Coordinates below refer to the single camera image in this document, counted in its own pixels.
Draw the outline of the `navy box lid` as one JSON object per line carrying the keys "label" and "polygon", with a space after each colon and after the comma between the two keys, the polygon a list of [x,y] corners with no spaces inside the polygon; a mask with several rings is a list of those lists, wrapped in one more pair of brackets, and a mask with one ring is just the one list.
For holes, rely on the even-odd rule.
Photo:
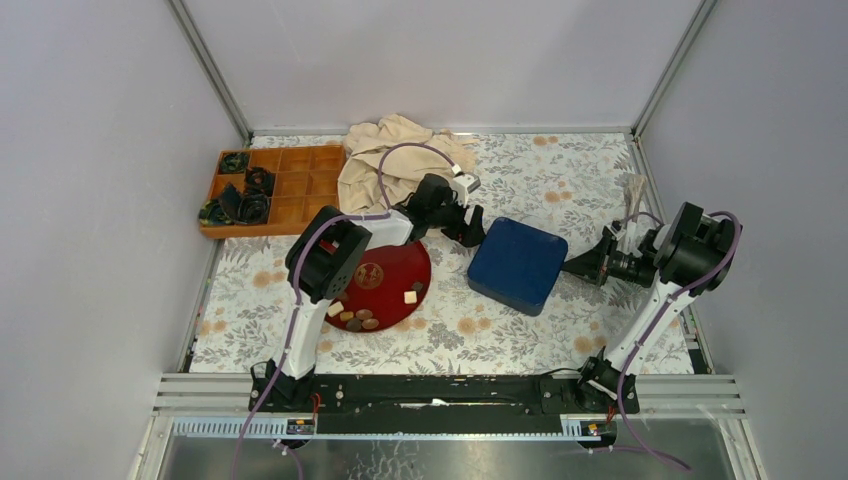
{"label": "navy box lid", "polygon": [[558,235],[498,217],[469,265],[468,286],[522,314],[538,316],[568,250]]}

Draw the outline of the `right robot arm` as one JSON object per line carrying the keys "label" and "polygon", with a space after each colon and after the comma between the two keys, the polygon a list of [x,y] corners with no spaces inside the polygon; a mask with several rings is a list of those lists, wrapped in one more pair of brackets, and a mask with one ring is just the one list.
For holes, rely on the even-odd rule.
{"label": "right robot arm", "polygon": [[619,383],[635,376],[674,317],[724,281],[743,230],[730,212],[706,213],[686,202],[671,223],[659,222],[638,236],[635,223],[648,215],[638,212],[612,222],[594,247],[562,265],[564,272],[595,286],[617,279],[648,291],[633,318],[590,358],[590,371],[573,386],[575,402],[589,412],[612,400],[608,377]]}

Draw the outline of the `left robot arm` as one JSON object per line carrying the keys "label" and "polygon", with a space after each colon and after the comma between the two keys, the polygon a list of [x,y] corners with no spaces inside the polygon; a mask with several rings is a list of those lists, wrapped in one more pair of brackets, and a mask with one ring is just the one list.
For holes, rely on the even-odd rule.
{"label": "left robot arm", "polygon": [[469,204],[480,185],[472,173],[450,178],[428,174],[407,199],[381,213],[344,214],[323,207],[286,257],[295,304],[282,354],[265,364],[262,376],[253,378],[252,398],[271,398],[288,411],[307,404],[325,317],[367,251],[413,244],[432,229],[465,247],[480,245],[485,237],[483,209]]}

